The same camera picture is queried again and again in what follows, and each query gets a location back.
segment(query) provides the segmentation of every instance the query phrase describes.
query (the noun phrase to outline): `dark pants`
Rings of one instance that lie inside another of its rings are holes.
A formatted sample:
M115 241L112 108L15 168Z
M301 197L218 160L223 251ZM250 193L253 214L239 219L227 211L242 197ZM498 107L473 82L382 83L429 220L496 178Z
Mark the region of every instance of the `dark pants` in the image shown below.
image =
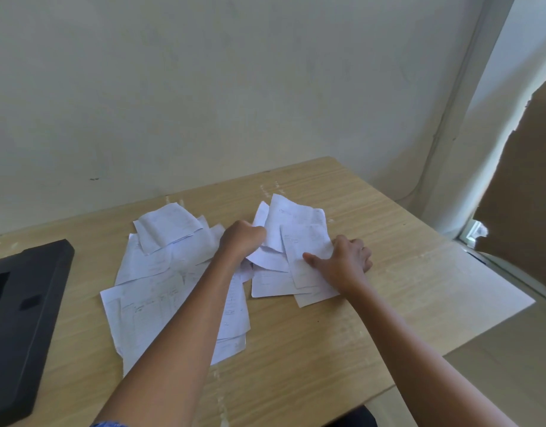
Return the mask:
M378 424L366 406L360 406L327 424L326 427L378 427Z

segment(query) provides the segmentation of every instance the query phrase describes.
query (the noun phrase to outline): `stack of paper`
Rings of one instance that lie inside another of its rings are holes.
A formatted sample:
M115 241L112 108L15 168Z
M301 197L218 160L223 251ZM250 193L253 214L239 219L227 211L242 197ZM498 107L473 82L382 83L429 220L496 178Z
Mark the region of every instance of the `stack of paper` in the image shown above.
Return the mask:
M304 252L322 259L332 255L322 209L273 195L269 207L261 202L253 225L265 226L267 238L247 257L255 264L252 297L294 295L299 307L305 307L338 295L322 275L303 260Z
M210 228L178 204L134 222L115 286L101 292L107 320L126 375L162 331L215 254L224 228ZM245 349L250 329L243 282L253 277L244 260L230 282L212 364Z

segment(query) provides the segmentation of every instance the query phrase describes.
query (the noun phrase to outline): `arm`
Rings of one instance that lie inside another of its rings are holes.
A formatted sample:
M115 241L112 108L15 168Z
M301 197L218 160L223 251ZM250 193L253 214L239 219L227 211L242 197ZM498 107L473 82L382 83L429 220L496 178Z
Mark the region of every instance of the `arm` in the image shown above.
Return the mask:
M202 393L230 280L265 239L263 227L234 223L190 296L120 382L95 422L190 426Z
M339 235L330 259L305 253L306 262L346 297L356 310L408 409L419 426L516 427L423 340L417 337L364 275L371 251L361 240Z

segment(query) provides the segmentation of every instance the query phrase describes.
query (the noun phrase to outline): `wood grain surface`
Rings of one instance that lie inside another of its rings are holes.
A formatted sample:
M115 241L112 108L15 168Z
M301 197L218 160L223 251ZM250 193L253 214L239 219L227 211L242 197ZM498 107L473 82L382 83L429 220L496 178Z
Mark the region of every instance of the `wood grain surface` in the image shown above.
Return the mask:
M0 258L62 238L75 248L34 413L16 425L86 427L120 381L99 291L115 281L134 219L177 201L228 226L251 221L273 193L323 208L331 237L363 238L372 284L441 354L533 302L332 158L257 173L0 235ZM210 368L194 425L318 427L393 384L342 297L298 308L293 297L248 296L247 305L247 349Z

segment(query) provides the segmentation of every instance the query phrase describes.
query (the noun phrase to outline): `tiled floor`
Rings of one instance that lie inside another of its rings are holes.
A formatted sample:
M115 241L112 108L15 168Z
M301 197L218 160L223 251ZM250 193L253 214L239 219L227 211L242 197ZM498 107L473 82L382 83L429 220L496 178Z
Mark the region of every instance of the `tiled floor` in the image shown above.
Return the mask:
M546 299L503 276L536 303L445 358L521 427L546 427ZM397 388L366 406L379 427L414 427Z

